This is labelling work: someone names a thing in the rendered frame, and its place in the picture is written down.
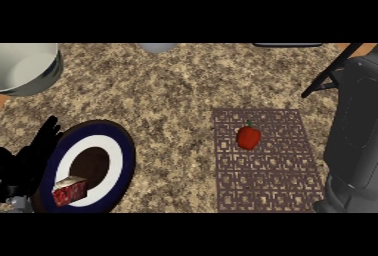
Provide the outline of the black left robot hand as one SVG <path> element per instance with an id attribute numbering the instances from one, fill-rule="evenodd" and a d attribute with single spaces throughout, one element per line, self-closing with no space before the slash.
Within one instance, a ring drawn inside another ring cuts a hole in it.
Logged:
<path id="1" fill-rule="evenodd" d="M 57 117 L 49 116 L 30 144 L 18 150 L 16 155 L 0 147 L 0 203 L 16 196 L 33 195 L 61 135 Z"/>

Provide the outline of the brown patterned placemat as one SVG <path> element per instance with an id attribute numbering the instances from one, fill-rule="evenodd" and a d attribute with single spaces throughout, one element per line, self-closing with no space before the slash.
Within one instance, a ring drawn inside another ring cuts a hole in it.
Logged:
<path id="1" fill-rule="evenodd" d="M 323 199 L 305 129 L 295 109 L 212 110 L 216 210 L 309 213 Z M 237 147 L 236 133 L 261 132 L 252 150 Z"/>

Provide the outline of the navy white brown plate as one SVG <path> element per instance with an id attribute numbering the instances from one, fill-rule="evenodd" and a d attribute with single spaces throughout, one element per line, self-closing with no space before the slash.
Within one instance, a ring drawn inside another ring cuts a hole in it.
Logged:
<path id="1" fill-rule="evenodd" d="M 91 120 L 70 127 L 47 162 L 30 197 L 35 213 L 107 213 L 120 201 L 132 179 L 135 148 L 119 124 Z M 52 186 L 69 175 L 88 179 L 86 197 L 57 207 Z"/>

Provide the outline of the silver metal pot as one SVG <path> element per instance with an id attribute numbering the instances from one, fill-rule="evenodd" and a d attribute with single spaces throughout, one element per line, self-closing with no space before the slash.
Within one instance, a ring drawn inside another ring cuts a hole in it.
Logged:
<path id="1" fill-rule="evenodd" d="M 0 94 L 30 96 L 42 92 L 61 71 L 57 43 L 0 43 Z"/>

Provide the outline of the pale grey rounded object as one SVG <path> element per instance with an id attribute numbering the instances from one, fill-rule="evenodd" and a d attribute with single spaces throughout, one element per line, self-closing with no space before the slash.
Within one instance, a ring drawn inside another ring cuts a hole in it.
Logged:
<path id="1" fill-rule="evenodd" d="M 153 54 L 163 53 L 171 50 L 176 44 L 175 43 L 140 43 L 141 49 Z"/>

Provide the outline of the dark flat appliance edge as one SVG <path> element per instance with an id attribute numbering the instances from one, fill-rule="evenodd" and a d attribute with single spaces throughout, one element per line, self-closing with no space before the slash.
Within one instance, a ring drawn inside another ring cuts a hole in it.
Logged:
<path id="1" fill-rule="evenodd" d="M 320 47 L 323 43 L 252 43 L 252 45 L 262 48 L 311 48 Z"/>

